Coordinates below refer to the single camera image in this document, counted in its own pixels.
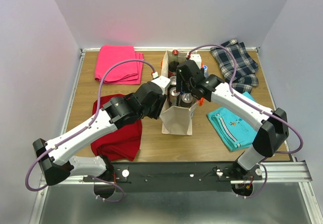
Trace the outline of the black can front table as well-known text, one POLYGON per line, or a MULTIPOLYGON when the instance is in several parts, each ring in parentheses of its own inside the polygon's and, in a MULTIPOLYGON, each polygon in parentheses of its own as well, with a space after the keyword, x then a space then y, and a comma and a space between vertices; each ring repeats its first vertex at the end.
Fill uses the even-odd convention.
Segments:
POLYGON ((171 76, 170 77, 170 87, 175 87, 177 83, 176 76, 171 76))

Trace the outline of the black can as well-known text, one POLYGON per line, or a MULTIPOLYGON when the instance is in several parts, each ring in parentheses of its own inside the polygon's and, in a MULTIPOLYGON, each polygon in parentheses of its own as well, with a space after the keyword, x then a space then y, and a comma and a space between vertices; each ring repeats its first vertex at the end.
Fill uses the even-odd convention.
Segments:
POLYGON ((190 108, 195 103, 191 93, 183 93, 180 100, 180 107, 190 108))

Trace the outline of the silver can front table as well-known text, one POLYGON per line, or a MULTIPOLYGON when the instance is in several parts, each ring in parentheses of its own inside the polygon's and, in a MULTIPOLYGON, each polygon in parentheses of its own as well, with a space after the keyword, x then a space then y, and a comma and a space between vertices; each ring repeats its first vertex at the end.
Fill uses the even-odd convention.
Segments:
POLYGON ((178 103, 178 96, 180 92, 176 90, 176 87, 172 87, 169 90, 168 97, 169 97, 169 106, 176 106, 178 103))

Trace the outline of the cola glass bottle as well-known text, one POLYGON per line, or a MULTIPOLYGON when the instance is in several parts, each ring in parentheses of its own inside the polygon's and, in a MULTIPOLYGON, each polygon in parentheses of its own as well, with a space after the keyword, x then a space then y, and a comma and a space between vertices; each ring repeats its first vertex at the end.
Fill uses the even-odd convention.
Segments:
POLYGON ((169 78, 176 75, 176 68, 179 65, 178 54, 179 54, 178 50, 175 49, 172 51, 172 57, 171 57, 171 60, 169 61, 169 64, 168 64, 168 77, 169 78))

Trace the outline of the beige canvas tote bag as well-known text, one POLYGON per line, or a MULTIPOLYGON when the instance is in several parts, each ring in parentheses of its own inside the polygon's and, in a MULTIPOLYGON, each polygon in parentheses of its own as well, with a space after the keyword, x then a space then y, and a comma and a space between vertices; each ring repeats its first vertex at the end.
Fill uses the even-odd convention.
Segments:
MULTIPOLYGON (((167 50, 163 61, 161 63, 161 75, 168 77, 168 64, 172 57, 173 50, 167 50)), ((186 59, 187 52, 179 51, 178 54, 178 62, 182 63, 186 59)), ((195 103, 190 107, 180 107, 180 100, 182 96, 182 92, 178 96, 178 103, 176 106, 169 106, 169 97, 168 93, 170 90, 170 86, 167 89, 167 100, 165 101, 163 108, 160 113, 160 119, 163 122, 162 133, 163 134, 171 134, 171 135, 192 135, 192 118, 194 112, 198 106, 202 106, 204 103, 203 99, 196 99, 195 103)))

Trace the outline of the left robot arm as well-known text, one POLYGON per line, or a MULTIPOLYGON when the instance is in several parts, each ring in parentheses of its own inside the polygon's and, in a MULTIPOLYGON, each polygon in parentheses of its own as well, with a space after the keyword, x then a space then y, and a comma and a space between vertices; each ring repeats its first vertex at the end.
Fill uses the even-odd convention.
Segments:
POLYGON ((136 92, 111 98, 96 114, 72 130, 45 141, 34 141, 39 166, 49 186, 70 176, 92 176, 107 181, 114 168, 108 157, 77 157, 75 153, 95 140, 144 117, 158 119, 167 98, 170 80, 158 77, 136 92))

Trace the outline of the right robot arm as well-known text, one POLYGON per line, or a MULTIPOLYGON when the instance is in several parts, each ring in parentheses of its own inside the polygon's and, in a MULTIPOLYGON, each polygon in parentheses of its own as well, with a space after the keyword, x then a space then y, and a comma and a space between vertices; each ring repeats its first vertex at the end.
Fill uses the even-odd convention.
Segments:
POLYGON ((241 93, 230 90, 229 84, 216 75, 205 77, 204 69, 193 60, 179 64, 176 77, 177 90, 227 108, 257 132, 252 145, 229 168, 231 178, 246 178, 256 164, 264 158, 272 157, 287 139, 289 131, 285 125, 287 114, 284 110, 278 108, 273 111, 257 104, 241 93))

